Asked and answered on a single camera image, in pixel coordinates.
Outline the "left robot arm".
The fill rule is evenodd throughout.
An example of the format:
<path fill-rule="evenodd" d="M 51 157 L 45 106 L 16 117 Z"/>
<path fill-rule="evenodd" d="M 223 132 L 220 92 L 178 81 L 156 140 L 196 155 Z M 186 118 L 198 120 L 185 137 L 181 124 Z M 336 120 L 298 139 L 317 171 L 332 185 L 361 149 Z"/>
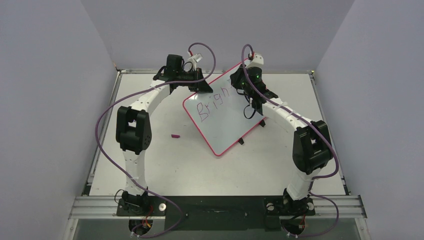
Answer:
<path fill-rule="evenodd" d="M 204 80 L 202 69 L 197 67 L 202 58 L 200 53 L 191 54 L 187 59 L 191 68 L 185 70 L 182 56 L 168 55 L 166 64 L 152 78 L 151 91 L 141 94 L 129 106 L 121 106 L 117 110 L 116 141 L 122 149 L 125 170 L 129 174 L 122 193 L 123 208 L 136 215 L 149 212 L 151 205 L 145 178 L 145 153 L 152 141 L 150 116 L 179 86 L 188 87 L 196 93 L 213 92 Z"/>

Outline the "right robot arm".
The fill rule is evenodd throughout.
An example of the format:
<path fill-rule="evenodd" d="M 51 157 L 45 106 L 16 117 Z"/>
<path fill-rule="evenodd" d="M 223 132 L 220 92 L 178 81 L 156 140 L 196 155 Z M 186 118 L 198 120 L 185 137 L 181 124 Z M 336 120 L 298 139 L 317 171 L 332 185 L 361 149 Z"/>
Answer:
<path fill-rule="evenodd" d="M 293 132 L 292 159 L 295 171 L 284 189 L 282 207 L 296 213 L 310 193 L 313 178 L 334 157 L 327 124 L 302 117 L 288 107 L 277 94 L 268 89 L 262 79 L 260 67 L 244 69 L 240 66 L 230 75 L 231 86 L 241 91 L 255 113 L 275 121 L 287 132 Z"/>

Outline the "pink-framed whiteboard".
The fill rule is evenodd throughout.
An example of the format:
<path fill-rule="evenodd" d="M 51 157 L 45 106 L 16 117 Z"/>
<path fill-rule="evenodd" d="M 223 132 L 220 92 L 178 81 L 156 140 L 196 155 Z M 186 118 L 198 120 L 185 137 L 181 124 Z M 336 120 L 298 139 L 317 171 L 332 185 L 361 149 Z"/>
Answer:
<path fill-rule="evenodd" d="M 240 65 L 240 62 L 237 63 L 209 83 L 213 93 L 194 93 L 182 102 L 194 126 L 218 157 L 265 120 L 259 113 L 248 118 L 253 108 L 248 106 L 242 92 L 231 85 L 230 75 Z"/>

